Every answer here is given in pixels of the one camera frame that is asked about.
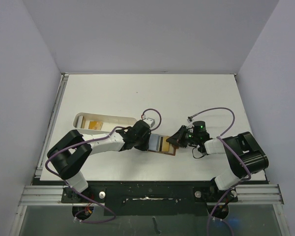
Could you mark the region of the brown leather card holder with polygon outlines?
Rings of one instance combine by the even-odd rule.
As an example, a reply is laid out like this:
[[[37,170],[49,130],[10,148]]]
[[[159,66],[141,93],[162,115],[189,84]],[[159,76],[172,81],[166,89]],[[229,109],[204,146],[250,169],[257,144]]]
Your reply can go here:
[[[169,136],[151,134],[148,143],[148,151],[175,156],[177,148],[167,141],[168,138]]]

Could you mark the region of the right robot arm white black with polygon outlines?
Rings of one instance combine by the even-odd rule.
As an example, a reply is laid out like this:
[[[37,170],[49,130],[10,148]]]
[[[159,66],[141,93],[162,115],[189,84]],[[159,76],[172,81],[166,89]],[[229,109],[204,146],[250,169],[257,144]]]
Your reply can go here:
[[[183,125],[166,140],[175,147],[194,147],[202,156],[225,154],[229,167],[213,178],[209,189],[210,197],[215,201],[222,200],[227,190],[241,181],[250,180],[269,166],[265,152],[250,132],[240,133],[226,138],[211,138],[204,121],[195,121],[192,127]]]

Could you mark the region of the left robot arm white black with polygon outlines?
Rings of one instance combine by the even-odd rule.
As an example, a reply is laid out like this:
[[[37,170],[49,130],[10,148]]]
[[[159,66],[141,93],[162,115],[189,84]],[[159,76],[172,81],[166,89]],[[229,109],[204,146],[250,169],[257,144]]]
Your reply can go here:
[[[133,126],[117,126],[110,133],[97,135],[83,135],[76,129],[71,130],[48,151],[45,168],[74,189],[75,199],[85,202],[90,197],[90,189],[81,168],[87,158],[93,154],[132,148],[147,151],[154,124],[153,119],[146,118]]]

